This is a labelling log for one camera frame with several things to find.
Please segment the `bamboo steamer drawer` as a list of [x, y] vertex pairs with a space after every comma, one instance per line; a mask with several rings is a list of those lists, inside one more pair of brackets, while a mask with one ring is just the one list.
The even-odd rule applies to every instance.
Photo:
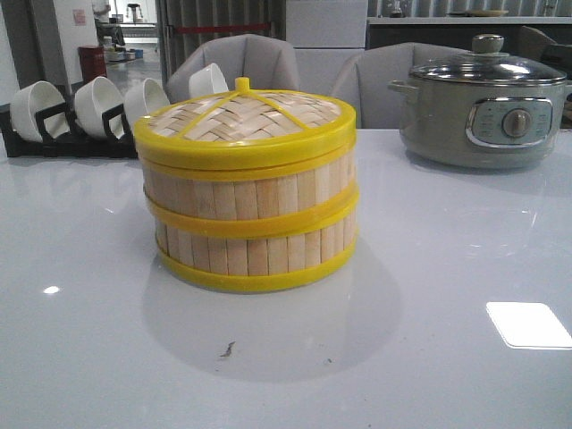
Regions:
[[161, 223], [218, 238], [311, 231], [358, 201], [354, 144], [299, 163], [236, 171], [184, 170], [142, 162], [150, 212]]
[[350, 210], [315, 231], [264, 239], [207, 238], [156, 222], [162, 262], [182, 280], [213, 290], [270, 292], [319, 281], [339, 270], [357, 244]]

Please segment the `woven bamboo steamer lid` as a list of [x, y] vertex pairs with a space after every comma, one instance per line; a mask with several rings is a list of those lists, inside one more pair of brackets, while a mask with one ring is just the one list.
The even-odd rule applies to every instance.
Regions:
[[356, 111], [337, 98], [285, 89], [233, 91], [181, 101], [138, 119], [140, 160], [199, 171], [282, 167], [327, 156], [356, 140]]

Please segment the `grey chair left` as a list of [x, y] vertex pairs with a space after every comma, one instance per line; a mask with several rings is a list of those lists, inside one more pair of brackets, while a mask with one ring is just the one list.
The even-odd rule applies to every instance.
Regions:
[[255, 89], [299, 90], [294, 47], [283, 40], [245, 34], [217, 38], [201, 45], [166, 83], [166, 95], [177, 103], [189, 98], [189, 77], [215, 63], [230, 90], [238, 77], [250, 79]]

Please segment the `grey chair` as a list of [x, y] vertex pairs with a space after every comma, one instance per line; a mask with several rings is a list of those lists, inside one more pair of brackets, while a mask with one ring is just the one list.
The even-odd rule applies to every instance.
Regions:
[[359, 129], [398, 129], [404, 97], [388, 89], [388, 84], [406, 80], [416, 65], [462, 52], [455, 47], [414, 42], [366, 50], [345, 61], [331, 96], [354, 107]]
[[294, 47], [283, 40], [245, 34], [217, 38], [201, 45], [166, 83], [166, 95], [177, 103], [189, 98], [189, 77], [215, 63], [230, 90], [238, 77], [250, 79], [255, 89], [299, 90]]

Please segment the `white bowl rightmost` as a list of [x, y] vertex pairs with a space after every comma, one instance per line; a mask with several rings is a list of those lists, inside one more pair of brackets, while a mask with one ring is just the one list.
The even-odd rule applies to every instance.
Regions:
[[189, 77], [189, 97], [203, 97], [229, 90], [220, 67], [216, 63], [196, 71]]

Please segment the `white bowl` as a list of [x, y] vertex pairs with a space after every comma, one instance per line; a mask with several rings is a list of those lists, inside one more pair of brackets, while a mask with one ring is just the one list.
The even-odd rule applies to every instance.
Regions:
[[134, 131], [135, 122], [141, 116], [150, 115], [169, 104], [170, 101], [157, 80], [151, 78], [142, 80], [130, 88], [124, 96], [124, 112], [130, 130]]
[[189, 77], [189, 97], [203, 97], [229, 90], [220, 67], [216, 63], [196, 71]]
[[35, 114], [60, 105], [64, 98], [50, 82], [40, 80], [14, 94], [10, 103], [11, 122], [19, 136], [27, 141], [41, 142]]
[[105, 139], [102, 113], [122, 102], [122, 94], [108, 78], [96, 77], [81, 87], [74, 97], [74, 108], [81, 128], [92, 138]]

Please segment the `grey chair right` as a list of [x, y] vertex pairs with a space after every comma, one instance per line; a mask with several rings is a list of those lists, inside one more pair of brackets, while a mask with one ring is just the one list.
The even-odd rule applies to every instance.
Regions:
[[404, 97], [388, 89], [388, 84], [406, 80], [416, 65], [462, 52], [455, 47], [414, 42], [366, 50], [345, 61], [331, 96], [354, 107], [359, 129], [398, 129]]

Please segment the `white cabinet background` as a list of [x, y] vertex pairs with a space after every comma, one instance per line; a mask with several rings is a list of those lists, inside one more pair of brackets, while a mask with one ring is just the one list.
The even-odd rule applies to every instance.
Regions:
[[285, 38], [296, 51], [300, 89], [330, 93], [343, 63], [365, 49], [367, 1], [287, 1]]

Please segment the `grey electric cooking pot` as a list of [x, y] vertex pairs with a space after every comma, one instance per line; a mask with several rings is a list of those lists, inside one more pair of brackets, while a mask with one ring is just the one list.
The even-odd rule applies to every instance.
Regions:
[[571, 85], [484, 85], [408, 78], [389, 89], [404, 96], [406, 148], [442, 164], [512, 169], [541, 162], [555, 147]]

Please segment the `black bowl rack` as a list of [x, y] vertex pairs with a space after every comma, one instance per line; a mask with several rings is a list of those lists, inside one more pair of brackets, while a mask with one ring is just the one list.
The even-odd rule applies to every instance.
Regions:
[[22, 139], [11, 122], [10, 104], [1, 106], [1, 133], [9, 157], [105, 157], [135, 158], [135, 143], [123, 105], [102, 113], [105, 139], [90, 137], [80, 126], [76, 112], [64, 100], [35, 114], [41, 142]]

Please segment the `red bin background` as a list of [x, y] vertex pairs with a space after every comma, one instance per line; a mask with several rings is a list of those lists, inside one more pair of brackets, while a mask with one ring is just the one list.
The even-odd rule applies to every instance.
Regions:
[[79, 46], [78, 54], [84, 84], [91, 82], [96, 77], [107, 76], [102, 46]]

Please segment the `glass pot lid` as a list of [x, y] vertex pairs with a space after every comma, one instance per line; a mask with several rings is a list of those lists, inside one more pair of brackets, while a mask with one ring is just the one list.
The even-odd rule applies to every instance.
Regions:
[[565, 83], [567, 75], [535, 60], [501, 51], [504, 37], [473, 37], [470, 52], [429, 60], [411, 69], [409, 76], [448, 83], [493, 86], [550, 86]]

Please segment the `white bowl far left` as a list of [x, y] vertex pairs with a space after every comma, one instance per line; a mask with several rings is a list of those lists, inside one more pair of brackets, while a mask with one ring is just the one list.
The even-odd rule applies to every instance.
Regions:
[[27, 141], [41, 142], [35, 114], [60, 105], [64, 98], [50, 82], [40, 80], [14, 94], [10, 103], [11, 122], [19, 136]]

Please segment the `person in background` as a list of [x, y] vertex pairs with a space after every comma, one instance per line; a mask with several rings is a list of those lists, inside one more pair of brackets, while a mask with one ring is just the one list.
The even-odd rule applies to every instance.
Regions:
[[124, 46], [125, 41], [122, 29], [117, 24], [110, 22], [111, 5], [108, 0], [92, 0], [92, 12], [96, 23], [97, 40], [100, 46], [104, 44], [104, 37], [109, 36], [112, 42]]

